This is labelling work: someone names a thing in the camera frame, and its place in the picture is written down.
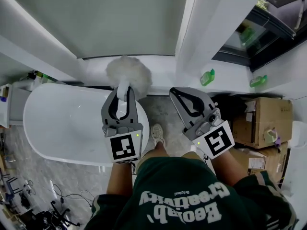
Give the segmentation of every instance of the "tiled floor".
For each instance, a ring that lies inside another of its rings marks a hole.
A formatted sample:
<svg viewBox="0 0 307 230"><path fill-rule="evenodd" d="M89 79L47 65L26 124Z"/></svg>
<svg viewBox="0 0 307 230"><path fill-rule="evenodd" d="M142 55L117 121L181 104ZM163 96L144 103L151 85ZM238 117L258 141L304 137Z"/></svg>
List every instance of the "tiled floor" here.
<svg viewBox="0 0 307 230"><path fill-rule="evenodd" d="M184 126L169 97L147 97L140 100L140 104L147 113L149 124L160 123L163 127L166 150L170 156L181 156L190 150L191 142L182 134ZM50 202L55 199L51 183L58 185L63 195L79 194L82 190L88 190L94 196L106 192L111 168L100 171L98 166L46 160L31 148L22 126L6 130L5 136L6 145L16 158L19 183L22 185L25 180L34 183L36 195L28 198L37 211L51 208ZM153 146L150 138L145 152ZM83 196L92 198L86 192L83 192ZM91 210L85 200L64 199L63 207L71 209L70 219L73 222L83 224L80 229L90 218Z"/></svg>

